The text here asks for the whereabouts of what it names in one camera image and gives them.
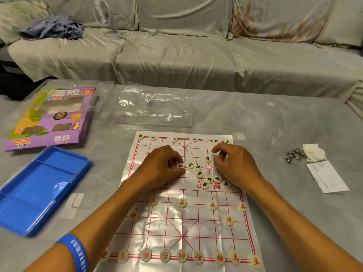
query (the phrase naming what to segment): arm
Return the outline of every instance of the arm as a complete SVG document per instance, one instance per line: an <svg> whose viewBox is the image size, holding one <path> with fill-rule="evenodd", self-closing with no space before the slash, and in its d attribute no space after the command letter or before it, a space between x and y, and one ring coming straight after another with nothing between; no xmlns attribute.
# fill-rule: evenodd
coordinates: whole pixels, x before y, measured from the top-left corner
<svg viewBox="0 0 363 272"><path fill-rule="evenodd" d="M262 177L255 160L244 147L220 143L212 152L219 152L214 160L217 168L257 202L304 271L363 271L359 261L279 195ZM229 160L223 162L226 154Z"/></svg>
<svg viewBox="0 0 363 272"><path fill-rule="evenodd" d="M171 169L170 159L183 162L170 146L153 150L104 204L70 231L87 252L88 271L95 269L111 238L140 195L185 173L184 168ZM42 271L77 272L70 251L61 243L53 245L24 272Z"/></svg>

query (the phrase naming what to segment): gray table surface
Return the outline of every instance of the gray table surface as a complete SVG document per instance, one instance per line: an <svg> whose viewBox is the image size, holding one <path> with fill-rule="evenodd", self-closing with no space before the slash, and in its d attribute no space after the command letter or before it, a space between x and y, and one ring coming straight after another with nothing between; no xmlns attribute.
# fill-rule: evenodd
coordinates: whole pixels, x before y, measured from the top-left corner
<svg viewBox="0 0 363 272"><path fill-rule="evenodd" d="M124 87L118 85L115 93ZM293 207L363 262L363 123L346 105L312 97L155 89L160 90L193 97L193 127L144 129L215 135L243 132L246 140L234 137L234 143L252 153L264 177ZM59 219L60 207L35 238L0 230L0 272L25 269L116 191L135 132L143 127L115 123L111 103L116 103L116 98L110 99L101 118L93 120L85 145L66 147L93 161L93 167L75 188L85 195L74 219ZM326 151L350 192L323 194L305 161L286 163L286 152L303 143L318 143ZM0 153L0 185L39 151ZM249 204L266 271L299 271L268 218L251 198Z"/></svg>

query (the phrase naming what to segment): forearm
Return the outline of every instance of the forearm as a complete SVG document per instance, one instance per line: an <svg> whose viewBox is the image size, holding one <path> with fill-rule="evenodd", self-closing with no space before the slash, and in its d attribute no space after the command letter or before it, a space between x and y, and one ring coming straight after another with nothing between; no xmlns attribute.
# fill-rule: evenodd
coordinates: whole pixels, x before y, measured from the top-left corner
<svg viewBox="0 0 363 272"><path fill-rule="evenodd" d="M123 182L104 204L70 231L87 252L88 271L95 269L111 238L143 191L142 187L134 185L134 181L131 177ZM25 271L76 272L76 268L68 248L57 243Z"/></svg>
<svg viewBox="0 0 363 272"><path fill-rule="evenodd" d="M249 192L304 271L363 271L363 265L288 204L266 180Z"/></svg>

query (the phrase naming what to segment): sofa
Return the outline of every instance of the sofa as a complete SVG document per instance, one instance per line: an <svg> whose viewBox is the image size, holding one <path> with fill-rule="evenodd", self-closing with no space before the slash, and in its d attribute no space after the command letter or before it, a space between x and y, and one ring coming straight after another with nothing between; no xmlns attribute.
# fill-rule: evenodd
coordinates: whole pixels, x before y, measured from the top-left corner
<svg viewBox="0 0 363 272"><path fill-rule="evenodd" d="M332 97L363 118L363 0L106 0L127 20L116 15L117 29L142 37L116 41L95 21L94 0L43 1L85 29L78 40L19 39L0 50L34 82Z"/></svg>

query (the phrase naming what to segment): blue plastic tray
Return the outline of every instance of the blue plastic tray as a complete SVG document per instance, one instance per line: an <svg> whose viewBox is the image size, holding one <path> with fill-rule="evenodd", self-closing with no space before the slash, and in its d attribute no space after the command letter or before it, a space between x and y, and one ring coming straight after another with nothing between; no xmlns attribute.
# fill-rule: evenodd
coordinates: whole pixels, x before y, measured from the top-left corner
<svg viewBox="0 0 363 272"><path fill-rule="evenodd" d="M0 190L0 226L34 236L92 166L83 155L48 146Z"/></svg>

